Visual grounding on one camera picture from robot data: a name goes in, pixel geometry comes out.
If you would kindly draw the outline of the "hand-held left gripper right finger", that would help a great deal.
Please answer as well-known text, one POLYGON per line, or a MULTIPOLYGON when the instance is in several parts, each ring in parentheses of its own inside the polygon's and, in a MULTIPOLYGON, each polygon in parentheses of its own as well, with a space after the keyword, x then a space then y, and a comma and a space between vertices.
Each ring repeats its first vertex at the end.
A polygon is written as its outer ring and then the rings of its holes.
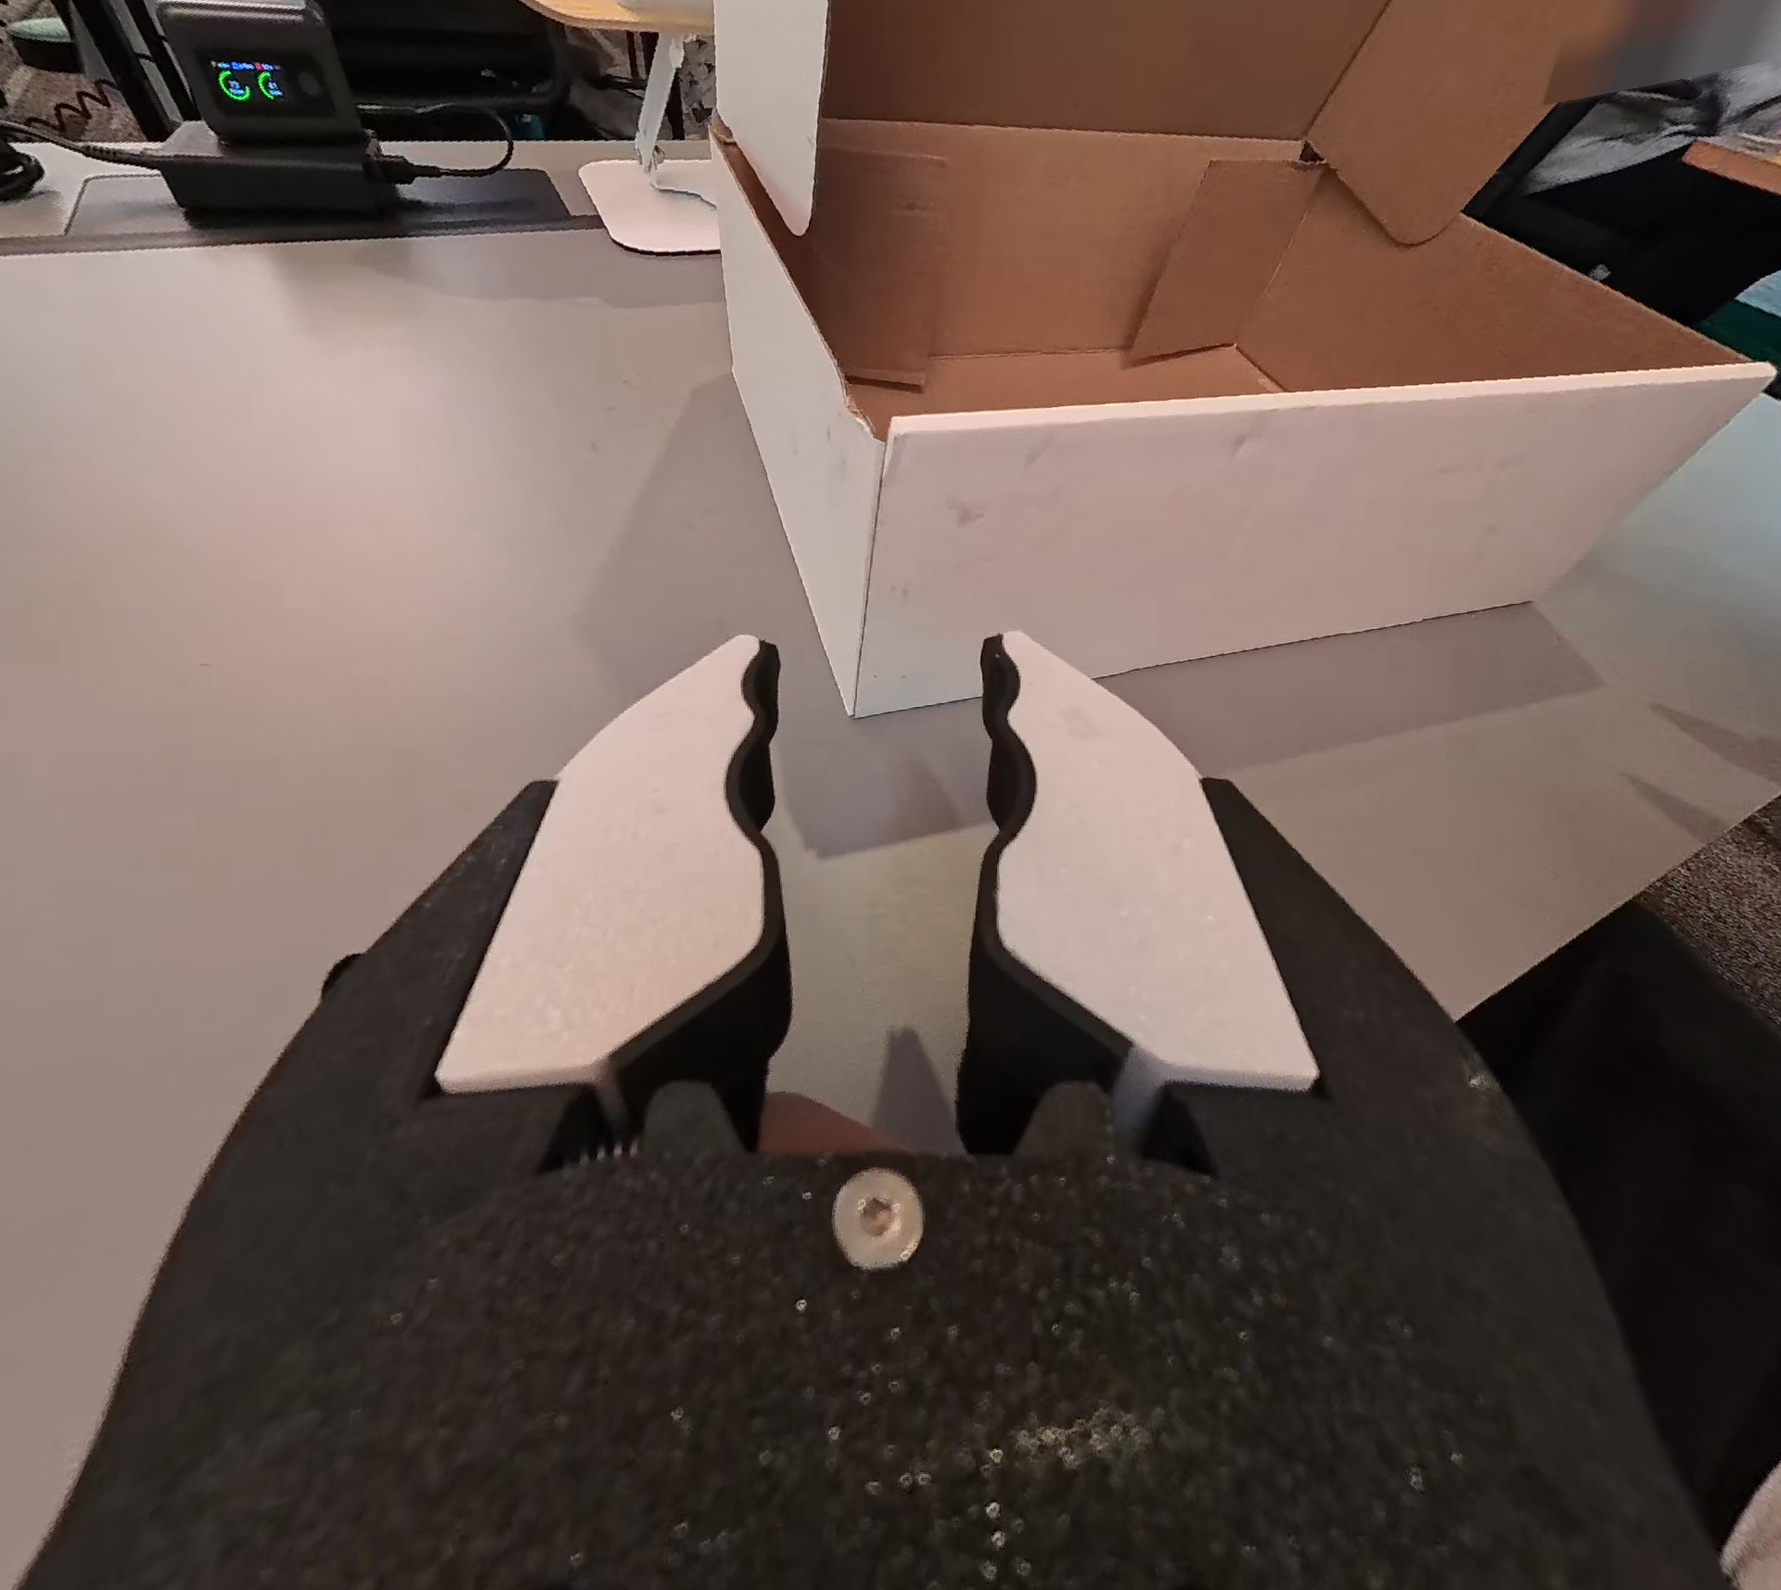
POLYGON ((955 1132, 1012 1154, 1090 1086, 1118 1141, 1170 1089, 1309 1095, 1320 1069, 1192 761, 1023 631, 981 646, 990 845, 966 976, 955 1132))

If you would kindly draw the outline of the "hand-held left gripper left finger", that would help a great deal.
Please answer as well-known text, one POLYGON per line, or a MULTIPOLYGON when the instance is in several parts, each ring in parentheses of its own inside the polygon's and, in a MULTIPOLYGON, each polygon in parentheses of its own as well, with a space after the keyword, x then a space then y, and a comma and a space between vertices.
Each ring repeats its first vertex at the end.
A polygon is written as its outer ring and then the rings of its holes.
POLYGON ((778 650, 736 635, 560 770, 433 1071, 443 1095, 587 1089, 636 1136, 701 1086, 758 1145, 791 1015, 775 806, 778 650))

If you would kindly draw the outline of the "white cardboard box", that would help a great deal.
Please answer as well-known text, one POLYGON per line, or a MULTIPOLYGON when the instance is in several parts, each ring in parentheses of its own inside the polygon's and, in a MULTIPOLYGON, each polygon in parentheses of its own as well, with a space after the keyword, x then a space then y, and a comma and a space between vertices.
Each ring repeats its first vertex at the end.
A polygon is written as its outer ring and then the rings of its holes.
POLYGON ((732 377, 845 711, 1539 600, 1769 370, 1465 206, 1691 0, 715 0, 732 377))

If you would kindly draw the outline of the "white sheet stand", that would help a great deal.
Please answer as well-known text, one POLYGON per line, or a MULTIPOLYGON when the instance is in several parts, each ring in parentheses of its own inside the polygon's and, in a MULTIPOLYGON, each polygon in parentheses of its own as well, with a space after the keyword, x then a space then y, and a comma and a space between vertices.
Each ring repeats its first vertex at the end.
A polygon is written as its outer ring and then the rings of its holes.
POLYGON ((637 108, 628 164, 589 160, 578 171, 593 216, 611 243, 647 256, 719 249, 719 219, 706 158, 667 158, 660 134, 675 99, 689 36, 714 28, 714 0, 615 0, 658 28, 637 108))

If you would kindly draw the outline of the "dark desk mat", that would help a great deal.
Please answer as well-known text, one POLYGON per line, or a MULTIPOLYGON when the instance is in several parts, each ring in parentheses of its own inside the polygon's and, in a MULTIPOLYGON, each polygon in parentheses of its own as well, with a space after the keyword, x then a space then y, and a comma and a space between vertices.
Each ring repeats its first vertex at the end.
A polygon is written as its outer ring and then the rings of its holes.
POLYGON ((426 178, 402 190, 393 210, 187 214, 164 182, 146 173, 53 173, 29 199, 1 212, 5 256, 157 247, 355 243, 478 234, 593 230, 597 212, 574 212, 539 171, 483 180, 426 178))

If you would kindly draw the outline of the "black charging dock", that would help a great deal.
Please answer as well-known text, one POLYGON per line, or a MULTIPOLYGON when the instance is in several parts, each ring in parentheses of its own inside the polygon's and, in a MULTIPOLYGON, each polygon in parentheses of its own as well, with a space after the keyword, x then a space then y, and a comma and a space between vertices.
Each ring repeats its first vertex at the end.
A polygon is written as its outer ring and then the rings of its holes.
POLYGON ((391 214, 393 180, 367 134, 346 141, 224 141, 205 123, 183 123, 140 164, 161 177, 192 221, 357 219, 391 214))

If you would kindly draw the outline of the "dark bag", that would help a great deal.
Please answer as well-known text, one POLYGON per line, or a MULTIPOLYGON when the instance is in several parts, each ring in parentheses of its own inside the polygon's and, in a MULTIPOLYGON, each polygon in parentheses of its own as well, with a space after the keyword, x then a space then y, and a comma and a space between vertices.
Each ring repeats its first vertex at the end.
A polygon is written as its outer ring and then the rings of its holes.
POLYGON ((1652 314, 1778 364, 1778 199, 1691 164, 1777 156, 1778 67, 1758 63, 1552 108, 1465 214, 1652 314))

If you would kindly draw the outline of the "black power bank with display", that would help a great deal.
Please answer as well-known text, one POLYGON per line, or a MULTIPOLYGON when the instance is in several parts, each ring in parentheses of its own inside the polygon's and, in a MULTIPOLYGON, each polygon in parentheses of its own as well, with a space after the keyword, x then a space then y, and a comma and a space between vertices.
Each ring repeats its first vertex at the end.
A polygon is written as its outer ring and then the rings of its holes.
POLYGON ((226 147, 342 147, 363 134, 315 0, 155 0, 198 117, 226 147))

